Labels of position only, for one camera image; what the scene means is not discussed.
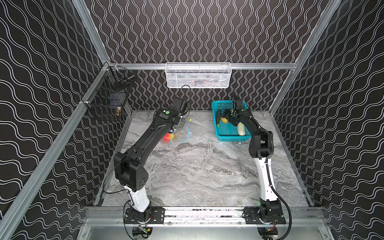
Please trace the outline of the small orange fruit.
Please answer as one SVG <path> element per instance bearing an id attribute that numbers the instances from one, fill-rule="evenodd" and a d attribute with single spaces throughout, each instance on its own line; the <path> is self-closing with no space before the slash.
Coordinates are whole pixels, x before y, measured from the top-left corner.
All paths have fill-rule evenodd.
<path id="1" fill-rule="evenodd" d="M 166 142 L 171 142 L 175 138 L 173 133 L 167 133 L 163 136 L 163 140 Z"/>

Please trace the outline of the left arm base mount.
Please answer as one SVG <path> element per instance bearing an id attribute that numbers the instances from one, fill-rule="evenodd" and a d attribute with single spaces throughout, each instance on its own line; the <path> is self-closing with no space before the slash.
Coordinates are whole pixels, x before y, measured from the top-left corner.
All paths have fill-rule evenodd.
<path id="1" fill-rule="evenodd" d="M 162 207 L 149 206 L 144 212 L 139 212 L 134 208 L 128 208 L 124 213 L 124 224 L 163 224 L 165 209 Z"/>

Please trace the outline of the clear zip top bag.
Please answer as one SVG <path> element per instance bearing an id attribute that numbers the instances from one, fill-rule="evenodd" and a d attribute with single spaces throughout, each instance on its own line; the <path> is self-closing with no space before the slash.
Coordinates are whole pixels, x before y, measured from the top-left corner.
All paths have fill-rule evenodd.
<path id="1" fill-rule="evenodd" d="M 192 121 L 192 119 L 189 119 L 188 121 L 186 121 L 186 123 L 185 123 L 186 129 L 185 130 L 184 129 L 182 129 L 181 131 L 173 130 L 171 132 L 175 135 L 175 138 L 171 142 L 166 142 L 163 140 L 163 138 L 161 138 L 160 143 L 162 145 L 165 145 L 165 146 L 170 146 L 172 144 L 178 144 L 178 143 L 186 142 L 190 138 L 190 135 L 191 135 L 191 130 L 190 130 L 191 121 Z"/>

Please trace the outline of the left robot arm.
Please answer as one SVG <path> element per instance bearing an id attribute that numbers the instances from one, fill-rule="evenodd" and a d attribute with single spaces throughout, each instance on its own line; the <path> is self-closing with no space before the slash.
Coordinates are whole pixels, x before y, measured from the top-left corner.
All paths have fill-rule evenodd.
<path id="1" fill-rule="evenodd" d="M 131 193 L 133 208 L 138 213 L 149 210 L 151 204 L 145 189 L 149 179 L 145 169 L 147 159 L 160 140 L 181 123 L 188 108 L 187 100 L 175 98 L 168 108 L 158 109 L 139 140 L 114 156 L 115 178 Z"/>

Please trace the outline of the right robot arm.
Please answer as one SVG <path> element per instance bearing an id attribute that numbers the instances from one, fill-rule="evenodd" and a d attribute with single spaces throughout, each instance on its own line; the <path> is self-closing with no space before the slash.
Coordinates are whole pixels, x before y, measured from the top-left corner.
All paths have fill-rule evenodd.
<path id="1" fill-rule="evenodd" d="M 249 153 L 258 169 L 261 188 L 261 211 L 271 214 L 280 210 L 282 208 L 280 197 L 274 186 L 271 167 L 274 153 L 273 133 L 261 127 L 252 112 L 244 107 L 241 100 L 233 101 L 229 122 L 234 126 L 238 126 L 240 123 L 243 124 L 251 134 Z"/>

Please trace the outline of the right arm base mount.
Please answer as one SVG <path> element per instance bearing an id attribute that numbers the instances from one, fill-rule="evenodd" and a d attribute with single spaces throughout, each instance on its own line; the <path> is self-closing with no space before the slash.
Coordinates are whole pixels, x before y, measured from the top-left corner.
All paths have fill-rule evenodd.
<path id="1" fill-rule="evenodd" d="M 245 207 L 242 218 L 247 225 L 285 225 L 287 223 L 281 208 Z"/>

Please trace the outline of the yellow potato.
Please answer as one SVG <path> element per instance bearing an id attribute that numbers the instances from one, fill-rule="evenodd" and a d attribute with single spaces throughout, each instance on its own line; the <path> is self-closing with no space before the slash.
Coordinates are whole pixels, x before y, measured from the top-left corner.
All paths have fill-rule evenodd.
<path id="1" fill-rule="evenodd" d="M 227 124 L 227 123 L 229 122 L 229 120 L 228 120 L 228 119 L 226 119 L 226 118 L 221 118 L 221 122 L 223 122 L 223 123 Z"/>

